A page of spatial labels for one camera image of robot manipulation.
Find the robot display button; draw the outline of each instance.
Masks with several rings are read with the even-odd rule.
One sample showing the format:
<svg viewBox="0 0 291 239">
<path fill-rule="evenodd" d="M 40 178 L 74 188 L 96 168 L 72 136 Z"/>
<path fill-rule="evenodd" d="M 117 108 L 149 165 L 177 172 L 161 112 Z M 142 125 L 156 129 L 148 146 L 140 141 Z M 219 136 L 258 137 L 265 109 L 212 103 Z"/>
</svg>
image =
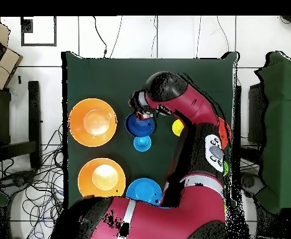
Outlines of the robot display button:
<svg viewBox="0 0 291 239">
<path fill-rule="evenodd" d="M 210 152 L 218 159 L 222 159 L 224 156 L 224 153 L 222 152 L 222 150 L 217 146 L 210 147 Z"/>
<path fill-rule="evenodd" d="M 214 156 L 210 156 L 210 159 L 214 162 L 216 161 L 216 158 Z"/>
</svg>

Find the chair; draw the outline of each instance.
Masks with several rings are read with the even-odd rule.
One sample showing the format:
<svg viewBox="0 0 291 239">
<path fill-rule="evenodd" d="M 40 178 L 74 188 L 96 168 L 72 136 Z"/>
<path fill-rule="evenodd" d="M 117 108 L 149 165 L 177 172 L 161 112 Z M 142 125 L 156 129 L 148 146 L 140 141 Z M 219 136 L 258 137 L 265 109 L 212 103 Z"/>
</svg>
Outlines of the chair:
<svg viewBox="0 0 291 239">
<path fill-rule="evenodd" d="M 24 190 L 36 176 L 41 164 L 39 83 L 29 82 L 29 141 L 10 144 L 9 90 L 0 90 L 0 162 L 24 154 L 30 154 L 31 171 L 20 171 L 0 179 L 0 239 L 12 239 L 10 212 L 14 196 Z"/>
</svg>

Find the wire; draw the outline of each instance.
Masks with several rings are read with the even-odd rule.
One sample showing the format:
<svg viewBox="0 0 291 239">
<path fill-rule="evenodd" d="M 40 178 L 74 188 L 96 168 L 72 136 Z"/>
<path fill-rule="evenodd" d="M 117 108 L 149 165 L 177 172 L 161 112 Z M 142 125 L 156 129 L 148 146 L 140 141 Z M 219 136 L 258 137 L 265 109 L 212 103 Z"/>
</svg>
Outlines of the wire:
<svg viewBox="0 0 291 239">
<path fill-rule="evenodd" d="M 202 20 L 202 16 L 200 16 L 200 26 L 199 26 L 199 29 L 198 29 L 198 41 L 200 39 L 200 33 L 201 33 L 201 20 Z M 198 43 L 196 45 L 196 59 L 198 59 Z"/>
<path fill-rule="evenodd" d="M 63 211 L 63 187 L 56 184 L 58 179 L 63 176 L 62 161 L 58 161 L 57 157 L 62 153 L 62 125 L 53 132 L 52 137 L 49 139 L 43 152 L 45 152 L 53 138 L 59 139 L 57 148 L 53 151 L 48 151 L 42 154 L 41 164 L 36 172 L 36 177 L 32 183 L 29 183 L 25 189 L 26 199 L 22 203 L 23 211 L 29 216 L 29 222 L 32 226 L 26 239 L 45 239 L 43 232 L 43 225 L 46 228 L 53 228 L 56 219 L 60 216 Z M 5 169 L 2 168 L 2 173 L 7 176 L 10 172 L 7 170 L 13 166 L 14 160 L 10 159 L 12 164 L 7 166 Z M 32 192 L 32 195 L 40 194 L 39 197 L 33 199 L 29 195 L 30 189 L 36 190 Z"/>
<path fill-rule="evenodd" d="M 221 30 L 223 31 L 223 34 L 224 34 L 224 36 L 225 36 L 225 39 L 226 39 L 226 43 L 228 44 L 228 38 L 227 38 L 227 36 L 226 36 L 226 34 L 225 34 L 225 32 L 224 32 L 224 30 L 223 30 L 223 28 L 222 28 L 221 24 L 219 23 L 219 20 L 218 20 L 218 24 L 219 24 L 219 26 L 220 26 Z"/>
<path fill-rule="evenodd" d="M 284 22 L 284 21 L 282 20 L 282 16 L 280 16 L 280 20 L 281 20 L 284 24 L 290 24 L 290 23 L 291 23 L 291 22 L 288 22 L 288 23 Z"/>
<path fill-rule="evenodd" d="M 153 53 L 154 40 L 157 37 L 157 26 L 155 25 L 155 18 L 157 18 L 157 16 L 154 16 L 154 21 L 153 21 L 153 26 L 155 27 L 155 36 L 154 36 L 153 41 L 152 41 L 151 58 L 152 58 L 152 53 Z"/>
<path fill-rule="evenodd" d="M 105 59 L 106 58 L 106 54 L 107 54 L 107 44 L 103 41 L 102 37 L 100 36 L 99 32 L 98 32 L 98 29 L 97 29 L 97 20 L 96 20 L 96 17 L 93 16 L 93 18 L 95 19 L 95 29 L 96 29 L 96 32 L 97 34 L 99 35 L 99 38 L 101 39 L 101 41 L 103 42 L 103 44 L 105 45 L 105 50 L 103 52 L 103 58 Z"/>
<path fill-rule="evenodd" d="M 118 37 L 119 37 L 119 33 L 120 33 L 120 29 L 121 29 L 121 23 L 122 23 L 122 18 L 123 18 L 123 16 L 121 16 L 120 26 L 119 26 L 119 30 L 118 30 L 118 35 L 117 35 L 116 42 L 114 43 L 114 46 L 113 46 L 113 51 L 114 51 L 114 48 L 115 48 L 115 46 L 116 46 L 116 44 L 117 44 L 117 40 L 118 40 Z"/>
</svg>

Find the yellow ball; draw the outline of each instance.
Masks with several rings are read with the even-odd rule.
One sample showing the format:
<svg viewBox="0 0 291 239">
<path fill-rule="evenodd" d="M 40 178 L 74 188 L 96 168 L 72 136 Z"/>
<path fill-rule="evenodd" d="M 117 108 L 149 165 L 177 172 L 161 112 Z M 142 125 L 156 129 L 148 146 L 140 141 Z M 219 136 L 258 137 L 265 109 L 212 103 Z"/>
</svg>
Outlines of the yellow ball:
<svg viewBox="0 0 291 239">
<path fill-rule="evenodd" d="M 183 128 L 184 128 L 184 125 L 182 124 L 182 122 L 179 119 L 177 119 L 173 122 L 172 131 L 176 136 L 181 135 Z"/>
</svg>

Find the orange bowl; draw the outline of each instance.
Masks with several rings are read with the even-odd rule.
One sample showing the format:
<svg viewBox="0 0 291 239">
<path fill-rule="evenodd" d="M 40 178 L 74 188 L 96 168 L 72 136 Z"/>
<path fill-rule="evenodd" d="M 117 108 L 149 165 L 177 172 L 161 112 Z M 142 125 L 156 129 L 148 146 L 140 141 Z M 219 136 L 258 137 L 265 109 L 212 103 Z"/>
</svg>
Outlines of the orange bowl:
<svg viewBox="0 0 291 239">
<path fill-rule="evenodd" d="M 117 117 L 105 101 L 89 98 L 73 107 L 69 115 L 69 127 L 77 142 L 87 147 L 98 147 L 113 137 Z"/>
<path fill-rule="evenodd" d="M 120 165 L 112 159 L 97 158 L 81 168 L 78 188 L 82 196 L 122 196 L 126 177 Z"/>
</svg>

